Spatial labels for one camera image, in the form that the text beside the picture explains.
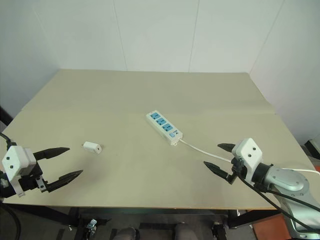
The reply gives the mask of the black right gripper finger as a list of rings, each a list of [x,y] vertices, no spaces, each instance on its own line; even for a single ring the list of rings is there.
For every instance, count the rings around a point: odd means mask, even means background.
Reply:
[[[233,148],[236,146],[235,144],[233,143],[220,143],[217,145],[219,148],[231,153]]]
[[[204,161],[203,163],[212,173],[214,173],[218,177],[220,177],[224,180],[226,180],[228,178],[229,174],[227,172],[225,172],[224,170],[221,170],[221,168],[219,166],[217,166],[211,162],[207,162],[207,161]]]

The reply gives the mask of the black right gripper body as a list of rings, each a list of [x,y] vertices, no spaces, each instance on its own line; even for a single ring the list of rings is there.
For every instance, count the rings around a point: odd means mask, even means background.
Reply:
[[[226,181],[232,185],[237,178],[244,180],[247,174],[247,168],[242,159],[233,158],[231,160],[231,173],[227,173]]]

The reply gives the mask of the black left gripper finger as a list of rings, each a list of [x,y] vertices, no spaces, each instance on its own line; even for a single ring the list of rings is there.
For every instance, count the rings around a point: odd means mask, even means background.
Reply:
[[[57,181],[54,181],[52,183],[48,183],[46,185],[46,190],[50,193],[53,192],[67,184],[69,184],[70,182],[72,182],[75,178],[77,178],[81,173],[83,172],[83,170],[77,170],[74,172],[70,172],[67,173],[61,177],[58,178]]]
[[[69,151],[70,148],[68,147],[55,147],[55,148],[48,148],[45,150],[41,150],[38,152],[33,153],[33,156],[36,161],[42,160],[42,159],[51,159],[56,156],[59,156],[67,151]]]

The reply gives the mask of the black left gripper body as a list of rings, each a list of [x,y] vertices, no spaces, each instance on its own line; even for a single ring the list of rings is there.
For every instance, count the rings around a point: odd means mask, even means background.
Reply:
[[[38,163],[34,165],[29,174],[21,176],[18,182],[24,192],[36,188],[40,189],[42,193],[49,192],[50,190],[49,184],[43,178],[43,171]]]

